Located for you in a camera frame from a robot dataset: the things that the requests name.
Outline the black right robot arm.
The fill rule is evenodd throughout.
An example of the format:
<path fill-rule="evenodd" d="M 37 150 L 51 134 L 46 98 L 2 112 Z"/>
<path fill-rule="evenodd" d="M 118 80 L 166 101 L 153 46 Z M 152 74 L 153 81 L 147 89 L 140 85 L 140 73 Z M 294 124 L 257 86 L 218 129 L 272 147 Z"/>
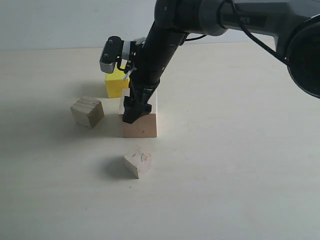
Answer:
<path fill-rule="evenodd" d="M 320 3 L 317 0 L 158 0 L 154 21 L 137 45 L 123 121 L 150 114 L 148 103 L 177 48 L 190 34 L 244 32 L 287 66 L 305 93 L 320 96 Z"/>

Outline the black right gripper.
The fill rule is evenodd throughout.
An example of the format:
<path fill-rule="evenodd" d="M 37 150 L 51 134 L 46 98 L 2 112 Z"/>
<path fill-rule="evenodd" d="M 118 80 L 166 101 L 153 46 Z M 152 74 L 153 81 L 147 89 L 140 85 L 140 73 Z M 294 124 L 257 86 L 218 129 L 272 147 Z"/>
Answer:
<path fill-rule="evenodd" d="M 160 84 L 160 78 L 165 70 L 163 61 L 134 61 L 127 62 L 127 68 L 131 67 L 130 93 L 123 100 L 124 112 L 122 121 L 133 124 L 139 118 L 149 115 L 152 105 L 149 99 Z"/>

